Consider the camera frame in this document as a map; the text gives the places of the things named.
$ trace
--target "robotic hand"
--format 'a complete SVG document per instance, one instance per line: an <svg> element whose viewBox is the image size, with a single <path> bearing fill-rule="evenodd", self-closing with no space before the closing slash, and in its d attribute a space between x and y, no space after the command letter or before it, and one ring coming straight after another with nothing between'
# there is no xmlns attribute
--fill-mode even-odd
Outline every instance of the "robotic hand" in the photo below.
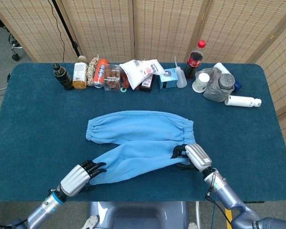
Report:
<svg viewBox="0 0 286 229"><path fill-rule="evenodd" d="M36 229L41 226L56 210L67 200L67 197L74 197L84 186L100 173L106 172L104 168L99 168L106 163L94 163L85 161L75 166L67 176L61 181L58 187L35 209L28 217L28 228Z"/></svg>
<svg viewBox="0 0 286 229"><path fill-rule="evenodd" d="M211 167L210 157L198 144L176 146L172 158L181 156L183 151L189 157L191 165L178 164L178 166L181 169L195 168L203 174L204 181L210 185L206 199L213 191L226 209L236 209L240 212L231 222L233 229L286 229L286 221L269 217L261 219L247 207L228 185L226 178Z"/></svg>

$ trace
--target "table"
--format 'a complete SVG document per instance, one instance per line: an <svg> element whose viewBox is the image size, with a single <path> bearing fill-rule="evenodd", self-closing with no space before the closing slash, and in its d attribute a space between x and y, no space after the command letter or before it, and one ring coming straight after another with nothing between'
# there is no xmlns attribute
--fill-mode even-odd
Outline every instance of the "table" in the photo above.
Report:
<svg viewBox="0 0 286 229"><path fill-rule="evenodd" d="M0 110L0 201L43 200L76 164L116 147L87 141L85 133L89 119L122 110L163 111L193 120L197 143L243 201L286 199L286 147L264 72L256 64L224 65L243 85L234 95L260 98L261 107L209 101L192 90L193 80L184 89L161 90L155 80L151 93L66 91L50 63L16 66ZM63 66L73 74L73 63ZM70 200L195 201L207 190L202 174L170 166L98 185Z"/></svg>

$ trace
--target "white plastic bag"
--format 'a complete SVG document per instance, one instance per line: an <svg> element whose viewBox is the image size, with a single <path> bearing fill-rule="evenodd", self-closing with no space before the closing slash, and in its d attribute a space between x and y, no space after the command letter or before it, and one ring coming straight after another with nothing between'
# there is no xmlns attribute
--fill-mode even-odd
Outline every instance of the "white plastic bag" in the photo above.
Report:
<svg viewBox="0 0 286 229"><path fill-rule="evenodd" d="M129 84L133 90L152 74L165 74L163 67L159 64L157 60L131 60L126 63L121 63L120 67L126 73Z"/></svg>

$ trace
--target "cardboard box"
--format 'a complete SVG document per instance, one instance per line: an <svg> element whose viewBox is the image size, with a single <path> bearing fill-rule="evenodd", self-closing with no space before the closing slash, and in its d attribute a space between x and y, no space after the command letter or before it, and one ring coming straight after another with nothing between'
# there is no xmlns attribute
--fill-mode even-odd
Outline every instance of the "cardboard box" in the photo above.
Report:
<svg viewBox="0 0 286 229"><path fill-rule="evenodd" d="M164 69L165 74L159 75L159 86L160 89L176 87L178 77L175 68Z"/></svg>

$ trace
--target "dark bottle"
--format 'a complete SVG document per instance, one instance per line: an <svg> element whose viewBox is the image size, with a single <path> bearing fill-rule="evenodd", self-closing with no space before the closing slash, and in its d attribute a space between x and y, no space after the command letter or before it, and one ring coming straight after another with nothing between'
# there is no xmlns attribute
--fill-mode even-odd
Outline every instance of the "dark bottle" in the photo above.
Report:
<svg viewBox="0 0 286 229"><path fill-rule="evenodd" d="M204 56L203 49L205 45L206 42L204 40L200 40L197 47L192 50L187 66L184 70L184 74L187 79L195 78L196 69L199 67Z"/></svg>
<svg viewBox="0 0 286 229"><path fill-rule="evenodd" d="M64 67L61 67L58 63L54 63L53 70L55 78L62 84L64 89L73 89L72 79Z"/></svg>

